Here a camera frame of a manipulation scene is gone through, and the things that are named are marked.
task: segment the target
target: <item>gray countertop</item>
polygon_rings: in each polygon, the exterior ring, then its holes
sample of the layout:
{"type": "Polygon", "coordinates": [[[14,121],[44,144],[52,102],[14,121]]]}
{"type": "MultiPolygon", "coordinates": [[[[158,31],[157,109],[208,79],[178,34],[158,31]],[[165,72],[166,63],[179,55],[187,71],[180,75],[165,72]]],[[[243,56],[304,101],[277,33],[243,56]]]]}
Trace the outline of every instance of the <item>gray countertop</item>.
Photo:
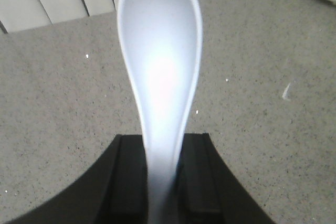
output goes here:
{"type": "MultiPolygon", "coordinates": [[[[186,131],[210,133],[276,223],[336,223],[336,7],[199,1],[203,58],[186,131]]],[[[4,223],[141,128],[115,13],[0,35],[0,67],[4,223]]]]}

